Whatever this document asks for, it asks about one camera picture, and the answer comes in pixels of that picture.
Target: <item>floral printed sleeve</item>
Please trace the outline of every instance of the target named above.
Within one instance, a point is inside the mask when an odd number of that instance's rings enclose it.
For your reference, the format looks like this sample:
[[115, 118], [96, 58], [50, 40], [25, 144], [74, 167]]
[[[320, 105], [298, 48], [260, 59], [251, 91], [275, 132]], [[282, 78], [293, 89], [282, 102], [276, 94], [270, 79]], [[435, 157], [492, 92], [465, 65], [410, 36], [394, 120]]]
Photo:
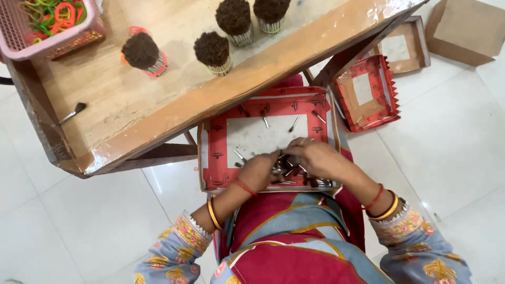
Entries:
[[194, 261], [202, 256], [212, 235], [184, 211], [149, 249], [147, 260], [135, 269], [135, 284], [188, 284], [200, 276]]
[[408, 203], [392, 221], [370, 222], [388, 248], [380, 267], [395, 283], [471, 284], [467, 263]]

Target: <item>cardboard box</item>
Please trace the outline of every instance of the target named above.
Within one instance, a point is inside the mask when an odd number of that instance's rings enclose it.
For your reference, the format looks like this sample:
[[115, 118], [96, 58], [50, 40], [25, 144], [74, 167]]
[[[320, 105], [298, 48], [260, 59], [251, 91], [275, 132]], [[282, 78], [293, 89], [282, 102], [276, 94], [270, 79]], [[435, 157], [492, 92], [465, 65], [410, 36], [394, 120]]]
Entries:
[[409, 17], [373, 49], [387, 57], [393, 73], [422, 69], [431, 65], [421, 16]]
[[[260, 115], [266, 112], [270, 124], [266, 128]], [[323, 123], [312, 110], [325, 119]], [[269, 89], [198, 126], [198, 173], [200, 189], [217, 194], [238, 175], [235, 163], [243, 162], [233, 152], [244, 158], [269, 153], [286, 147], [296, 137], [309, 137], [328, 143], [340, 152], [337, 131], [338, 113], [333, 96], [320, 87], [287, 87]], [[299, 120], [293, 132], [288, 129], [296, 117]], [[271, 184], [263, 193], [272, 192], [328, 192], [338, 190], [341, 184], [331, 187], [303, 185], [303, 176], [288, 175], [293, 184]]]
[[350, 132], [400, 119], [392, 72], [381, 54], [359, 60], [335, 80], [337, 107]]
[[476, 0], [442, 0], [425, 29], [428, 50], [479, 66], [494, 61], [505, 40], [505, 10]]

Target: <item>white tile floor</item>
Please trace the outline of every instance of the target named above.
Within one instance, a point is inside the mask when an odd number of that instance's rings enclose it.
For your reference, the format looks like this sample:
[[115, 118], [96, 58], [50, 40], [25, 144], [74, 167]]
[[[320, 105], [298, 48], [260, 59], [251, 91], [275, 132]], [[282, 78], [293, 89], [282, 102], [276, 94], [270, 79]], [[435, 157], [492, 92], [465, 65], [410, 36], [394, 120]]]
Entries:
[[[434, 4], [418, 11], [425, 22]], [[358, 165], [437, 223], [475, 283], [505, 282], [504, 77], [505, 48], [478, 68], [432, 55], [431, 67], [395, 77], [402, 118], [348, 140]], [[9, 86], [0, 86], [0, 157], [0, 281], [129, 283], [157, 235], [206, 198], [195, 160], [87, 180], [60, 171]], [[368, 223], [366, 239], [378, 263], [386, 250]], [[208, 283], [212, 249], [198, 263], [198, 283]]]

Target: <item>wooden tabletop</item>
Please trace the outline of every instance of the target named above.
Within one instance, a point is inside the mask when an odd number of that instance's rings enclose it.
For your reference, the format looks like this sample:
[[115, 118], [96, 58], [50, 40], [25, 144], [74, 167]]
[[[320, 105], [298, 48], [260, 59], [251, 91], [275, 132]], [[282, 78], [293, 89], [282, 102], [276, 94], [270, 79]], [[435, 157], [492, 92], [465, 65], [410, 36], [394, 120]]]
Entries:
[[[293, 0], [276, 35], [259, 30], [251, 8], [255, 42], [231, 47], [232, 71], [215, 77], [196, 60], [193, 43], [202, 32], [224, 35], [215, 21], [219, 2], [107, 0], [105, 41], [53, 62], [33, 61], [59, 119], [78, 102], [88, 105], [62, 127], [84, 174], [217, 114], [423, 0]], [[130, 26], [144, 27], [167, 55], [163, 76], [150, 78], [120, 61]]]

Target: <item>pink plastic basket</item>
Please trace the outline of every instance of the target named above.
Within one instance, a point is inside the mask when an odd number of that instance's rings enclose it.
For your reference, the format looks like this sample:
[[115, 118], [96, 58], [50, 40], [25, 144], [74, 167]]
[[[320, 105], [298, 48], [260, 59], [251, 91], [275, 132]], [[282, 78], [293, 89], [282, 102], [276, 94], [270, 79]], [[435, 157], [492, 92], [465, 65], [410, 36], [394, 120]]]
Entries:
[[18, 2], [0, 0], [0, 49], [13, 60], [39, 56], [53, 59], [106, 35], [95, 0], [82, 0], [88, 14], [82, 24], [39, 43], [29, 43], [25, 40], [25, 34], [30, 30], [28, 16], [17, 8]]

